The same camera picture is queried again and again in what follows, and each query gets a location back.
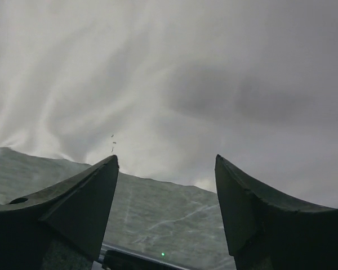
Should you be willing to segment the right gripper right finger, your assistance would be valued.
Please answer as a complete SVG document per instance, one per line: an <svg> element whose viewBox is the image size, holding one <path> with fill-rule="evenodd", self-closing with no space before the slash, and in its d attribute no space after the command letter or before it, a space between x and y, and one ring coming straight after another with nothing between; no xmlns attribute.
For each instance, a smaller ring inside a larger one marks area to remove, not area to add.
<svg viewBox="0 0 338 270"><path fill-rule="evenodd" d="M222 156L215 181L237 269L338 269L338 209L287 195Z"/></svg>

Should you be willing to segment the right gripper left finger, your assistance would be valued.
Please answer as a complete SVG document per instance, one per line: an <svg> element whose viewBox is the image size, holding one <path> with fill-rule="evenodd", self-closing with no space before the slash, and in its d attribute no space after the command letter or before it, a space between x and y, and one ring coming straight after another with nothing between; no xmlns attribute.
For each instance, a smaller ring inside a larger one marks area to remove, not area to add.
<svg viewBox="0 0 338 270"><path fill-rule="evenodd" d="M0 269L91 269L119 172L115 155L0 205Z"/></svg>

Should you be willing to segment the cream satin pillowcase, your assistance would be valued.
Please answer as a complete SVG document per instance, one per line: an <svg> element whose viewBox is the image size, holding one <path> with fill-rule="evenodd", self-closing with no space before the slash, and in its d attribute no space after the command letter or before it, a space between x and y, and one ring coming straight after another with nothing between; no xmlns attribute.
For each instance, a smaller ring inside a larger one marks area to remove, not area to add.
<svg viewBox="0 0 338 270"><path fill-rule="evenodd" d="M0 1L0 147L338 208L338 1Z"/></svg>

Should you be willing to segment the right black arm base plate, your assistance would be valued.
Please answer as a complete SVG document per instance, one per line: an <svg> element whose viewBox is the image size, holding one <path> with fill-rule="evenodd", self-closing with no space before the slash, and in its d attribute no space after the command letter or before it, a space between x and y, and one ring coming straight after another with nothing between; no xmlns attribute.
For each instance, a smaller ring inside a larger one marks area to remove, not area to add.
<svg viewBox="0 0 338 270"><path fill-rule="evenodd" d="M96 262L101 264L102 269L190 269L109 242L102 243Z"/></svg>

